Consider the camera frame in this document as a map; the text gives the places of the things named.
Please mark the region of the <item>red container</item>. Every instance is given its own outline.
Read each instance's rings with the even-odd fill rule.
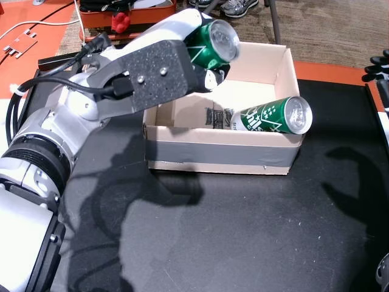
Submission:
[[[130,27],[134,24],[154,24],[176,13],[176,0],[171,0],[172,5],[163,7],[150,7],[142,9],[132,9],[129,13],[131,20]],[[81,19],[85,29],[93,29],[97,27],[111,26],[112,12],[80,12]],[[127,40],[136,38],[140,32],[111,34],[111,40]],[[92,36],[85,37],[85,41],[91,41]]]

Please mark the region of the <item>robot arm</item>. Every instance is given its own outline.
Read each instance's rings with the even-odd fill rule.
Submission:
[[[57,219],[58,204],[80,150],[93,131],[112,117],[191,92],[207,92],[223,81],[229,61],[218,68],[199,66],[192,63],[185,45],[211,21],[198,10],[184,10],[123,49],[115,49],[100,36],[89,48],[99,44],[103,51],[84,52],[79,59],[87,69],[65,81],[44,74],[16,90],[22,95],[26,84],[56,80],[67,85],[51,93],[60,97],[57,104],[34,112],[20,129],[14,121],[15,135],[0,158],[0,292],[45,291],[51,286],[65,233]],[[236,34],[223,35],[222,31],[217,37],[227,40],[238,56]],[[18,100],[12,101],[9,113],[14,104],[17,116]]]

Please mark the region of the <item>white cable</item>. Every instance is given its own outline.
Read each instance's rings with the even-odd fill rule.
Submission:
[[[7,30],[6,32],[4,32],[2,35],[0,35],[0,40],[2,38],[4,38],[4,36],[9,33],[11,30],[13,30],[15,27],[18,27],[18,26],[21,26],[23,24],[30,24],[30,23],[37,23],[37,24],[44,24],[46,26],[66,26],[68,24],[73,24],[73,23],[77,23],[79,22],[78,19],[76,20],[73,20],[73,21],[69,21],[68,23],[47,23],[45,21],[34,21],[34,20],[31,20],[31,21],[23,21],[22,23],[17,23],[15,24],[13,27],[11,27],[9,30]]]
[[[83,34],[83,46],[84,46],[85,45],[84,24],[83,24],[83,20],[81,19],[80,10],[78,9],[77,0],[74,0],[74,6],[75,6],[75,12],[77,13],[78,20],[80,22],[81,32]]]

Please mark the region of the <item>can held by gripper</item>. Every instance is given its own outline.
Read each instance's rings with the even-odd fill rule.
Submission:
[[[238,111],[231,118],[231,129],[241,131],[304,134],[311,125],[311,107],[300,96],[275,100]]]
[[[191,62],[206,69],[220,68],[239,56],[239,38],[233,27],[217,19],[185,40]]]

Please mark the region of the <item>red object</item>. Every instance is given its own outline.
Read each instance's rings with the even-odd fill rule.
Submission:
[[[117,33],[124,32],[130,24],[129,16],[124,12],[119,12],[116,15],[112,14],[112,30],[115,30]]]
[[[154,24],[159,21],[169,17],[176,13],[176,3],[177,0],[171,0],[172,4],[163,7],[150,7],[142,9],[132,9],[128,12],[128,16],[131,20],[131,25],[133,24]],[[84,28],[91,29],[95,27],[112,27],[112,12],[80,12],[81,19],[84,24]],[[136,38],[142,32],[132,32],[132,33],[119,33],[108,35],[111,40],[128,40]],[[80,28],[79,33],[80,38],[82,39],[82,31]],[[86,36],[85,41],[93,40],[93,36]]]

